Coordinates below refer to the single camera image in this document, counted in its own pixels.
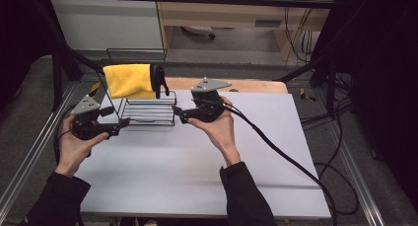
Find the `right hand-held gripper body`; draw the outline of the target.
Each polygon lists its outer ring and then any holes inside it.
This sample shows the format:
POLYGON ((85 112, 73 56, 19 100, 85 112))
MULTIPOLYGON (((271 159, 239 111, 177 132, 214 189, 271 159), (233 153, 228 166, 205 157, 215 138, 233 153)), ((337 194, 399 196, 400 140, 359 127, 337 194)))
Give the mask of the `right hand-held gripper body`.
POLYGON ((219 96, 218 90, 230 86, 230 82, 203 78, 191 88, 195 108, 187 111, 187 117, 203 122, 216 120, 224 111, 223 99, 219 96))

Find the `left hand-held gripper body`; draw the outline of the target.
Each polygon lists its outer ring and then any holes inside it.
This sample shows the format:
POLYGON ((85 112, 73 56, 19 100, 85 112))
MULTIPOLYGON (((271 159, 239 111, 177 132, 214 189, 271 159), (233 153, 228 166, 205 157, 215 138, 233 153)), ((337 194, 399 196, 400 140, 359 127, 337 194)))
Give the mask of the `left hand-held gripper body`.
POLYGON ((120 130, 118 123, 100 123, 101 105, 86 95, 70 112, 74 116, 72 121, 73 134, 82 140, 90 140, 101 133, 117 136, 120 130))

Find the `black wire rack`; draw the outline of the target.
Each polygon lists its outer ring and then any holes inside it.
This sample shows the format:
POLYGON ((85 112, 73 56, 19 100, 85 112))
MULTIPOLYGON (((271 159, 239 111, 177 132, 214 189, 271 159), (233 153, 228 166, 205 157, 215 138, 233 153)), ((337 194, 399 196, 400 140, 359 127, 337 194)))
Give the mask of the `black wire rack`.
MULTIPOLYGON (((167 51, 163 48, 108 48, 105 66, 119 64, 157 64, 164 68, 167 51)), ((167 96, 161 88, 159 99, 113 99, 104 76, 104 107, 113 107, 115 119, 130 118, 131 125, 174 125, 172 106, 176 104, 176 94, 170 88, 167 96)))

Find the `yellow towel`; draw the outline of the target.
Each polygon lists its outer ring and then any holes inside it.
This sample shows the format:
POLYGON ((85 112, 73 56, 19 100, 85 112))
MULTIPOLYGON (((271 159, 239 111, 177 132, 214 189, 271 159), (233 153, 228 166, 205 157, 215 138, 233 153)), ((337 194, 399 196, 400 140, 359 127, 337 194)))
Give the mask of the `yellow towel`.
POLYGON ((113 99, 155 99, 149 64, 119 64, 104 67, 109 94, 113 99))

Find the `person's right hand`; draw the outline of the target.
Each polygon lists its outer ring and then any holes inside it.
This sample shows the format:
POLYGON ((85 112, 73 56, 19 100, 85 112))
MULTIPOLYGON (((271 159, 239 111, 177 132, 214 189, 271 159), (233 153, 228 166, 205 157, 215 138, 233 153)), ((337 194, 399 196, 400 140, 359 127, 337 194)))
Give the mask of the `person's right hand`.
POLYGON ((235 140, 234 118, 229 111, 223 110, 212 122, 190 118, 188 123, 206 133, 213 145, 221 152, 228 167, 241 161, 235 140))

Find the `person's left hand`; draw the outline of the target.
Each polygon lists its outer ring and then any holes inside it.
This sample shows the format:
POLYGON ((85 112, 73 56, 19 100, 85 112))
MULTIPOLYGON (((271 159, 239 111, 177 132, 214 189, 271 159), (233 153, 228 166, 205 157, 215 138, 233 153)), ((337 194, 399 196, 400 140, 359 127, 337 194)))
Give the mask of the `person's left hand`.
POLYGON ((87 158, 89 152, 98 144, 108 138, 108 134, 101 133, 90 140, 81 140, 72 133, 72 121, 69 116, 62 124, 62 136, 59 141, 60 156, 55 173, 72 178, 78 171, 81 163, 87 158))

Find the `yellow black tape strip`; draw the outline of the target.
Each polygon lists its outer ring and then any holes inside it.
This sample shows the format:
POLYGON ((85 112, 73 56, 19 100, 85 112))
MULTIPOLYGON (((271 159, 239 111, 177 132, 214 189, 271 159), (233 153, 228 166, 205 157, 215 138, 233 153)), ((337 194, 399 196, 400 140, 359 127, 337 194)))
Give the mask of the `yellow black tape strip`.
POLYGON ((100 85, 101 85, 101 82, 97 82, 92 86, 92 88, 91 88, 91 90, 88 94, 91 98, 93 98, 95 96, 95 94, 98 91, 100 85))
POLYGON ((300 99, 307 100, 310 102, 316 102, 316 98, 312 96, 308 96, 304 88, 300 88, 300 99))

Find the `wooden board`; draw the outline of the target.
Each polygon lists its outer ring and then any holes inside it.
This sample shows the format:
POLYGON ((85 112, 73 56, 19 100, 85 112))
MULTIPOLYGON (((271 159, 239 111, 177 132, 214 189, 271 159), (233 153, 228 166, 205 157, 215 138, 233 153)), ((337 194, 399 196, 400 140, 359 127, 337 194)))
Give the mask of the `wooden board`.
MULTIPOLYGON (((191 87, 202 81, 202 78, 183 78, 183 77, 168 77, 166 82, 171 90, 189 90, 191 87)), ((226 79, 231 86, 220 89, 221 92, 229 92, 237 90, 238 92, 246 93, 275 93, 287 94, 288 89, 282 82, 275 81, 261 81, 251 79, 226 79)))

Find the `black metal stand leg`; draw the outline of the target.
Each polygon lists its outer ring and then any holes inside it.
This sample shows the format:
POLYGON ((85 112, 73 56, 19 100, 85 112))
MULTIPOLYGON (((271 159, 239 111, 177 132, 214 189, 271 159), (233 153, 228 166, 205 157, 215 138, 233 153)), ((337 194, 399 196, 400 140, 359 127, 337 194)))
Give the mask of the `black metal stand leg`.
POLYGON ((362 8, 362 2, 336 0, 333 5, 334 8, 330 9, 325 20, 311 60, 301 68, 278 78, 278 81, 287 83, 311 69, 314 70, 310 80, 312 87, 320 86, 325 78, 328 78, 326 109, 331 113, 335 90, 336 60, 353 31, 353 25, 362 8))
POLYGON ((82 78, 79 64, 86 65, 97 74, 102 74, 103 70, 99 65, 70 47, 60 29, 58 20, 50 14, 52 9, 50 0, 31 0, 31 2, 35 7, 35 25, 40 30, 41 38, 52 56, 52 109, 56 111, 63 103, 62 72, 65 72, 71 81, 79 81, 82 78))

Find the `chair base with castor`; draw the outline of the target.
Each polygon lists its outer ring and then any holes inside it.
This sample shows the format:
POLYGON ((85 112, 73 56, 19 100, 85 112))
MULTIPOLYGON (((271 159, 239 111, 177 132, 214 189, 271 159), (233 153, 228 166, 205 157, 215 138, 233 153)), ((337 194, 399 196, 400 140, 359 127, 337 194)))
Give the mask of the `chair base with castor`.
POLYGON ((214 39, 216 36, 213 33, 213 30, 210 27, 188 27, 183 26, 183 28, 193 34, 207 36, 209 39, 214 39))

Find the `white cabinet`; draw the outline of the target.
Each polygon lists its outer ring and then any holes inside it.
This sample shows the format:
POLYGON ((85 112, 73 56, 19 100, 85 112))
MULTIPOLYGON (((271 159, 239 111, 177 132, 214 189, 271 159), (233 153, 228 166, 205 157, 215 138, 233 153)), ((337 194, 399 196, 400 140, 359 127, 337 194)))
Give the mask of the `white cabinet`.
POLYGON ((67 43, 78 50, 162 48, 151 2, 51 0, 67 43))

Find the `wooden desk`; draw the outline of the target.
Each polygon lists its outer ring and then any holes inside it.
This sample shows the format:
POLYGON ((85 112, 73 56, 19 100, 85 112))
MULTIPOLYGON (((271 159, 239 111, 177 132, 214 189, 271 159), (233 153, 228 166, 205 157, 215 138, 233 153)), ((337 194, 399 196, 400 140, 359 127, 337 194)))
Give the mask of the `wooden desk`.
POLYGON ((329 13, 327 9, 171 2, 159 2, 157 8, 166 29, 188 26, 270 30, 285 61, 294 57, 301 35, 319 32, 329 13))

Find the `black curtain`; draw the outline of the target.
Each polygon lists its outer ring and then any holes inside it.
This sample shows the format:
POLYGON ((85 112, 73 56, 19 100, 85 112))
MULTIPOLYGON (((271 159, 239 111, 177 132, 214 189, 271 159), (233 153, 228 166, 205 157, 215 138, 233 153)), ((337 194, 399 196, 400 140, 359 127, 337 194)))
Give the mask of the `black curtain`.
POLYGON ((367 0, 343 65, 373 146, 418 208, 418 0, 367 0))
POLYGON ((0 112, 32 63, 49 54, 43 29, 32 0, 0 0, 0 112))

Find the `aluminium rail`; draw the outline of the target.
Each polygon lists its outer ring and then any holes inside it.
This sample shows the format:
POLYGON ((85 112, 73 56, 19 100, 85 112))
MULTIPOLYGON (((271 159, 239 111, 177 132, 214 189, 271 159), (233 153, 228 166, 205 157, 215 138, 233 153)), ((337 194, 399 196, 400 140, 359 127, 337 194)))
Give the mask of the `aluminium rail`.
POLYGON ((18 171, 14 175, 12 181, 10 181, 6 190, 0 197, 0 222, 5 220, 9 211, 11 210, 16 198, 18 197, 32 169, 34 168, 37 159, 46 146, 47 141, 53 135, 55 128, 58 126, 59 120, 63 117, 64 111, 71 101, 77 86, 78 82, 70 82, 68 84, 63 93, 62 103, 49 116, 47 122, 37 136, 35 142, 30 148, 24 161, 20 165, 18 171))
POLYGON ((356 193, 358 194, 362 210, 369 222, 370 226, 385 226, 384 220, 379 208, 377 207, 374 198, 368 188, 368 185, 363 178, 360 170, 355 163, 354 158, 349 152, 348 146, 343 139, 334 134, 333 139, 337 146, 340 147, 339 156, 343 163, 343 166, 354 186, 356 193))

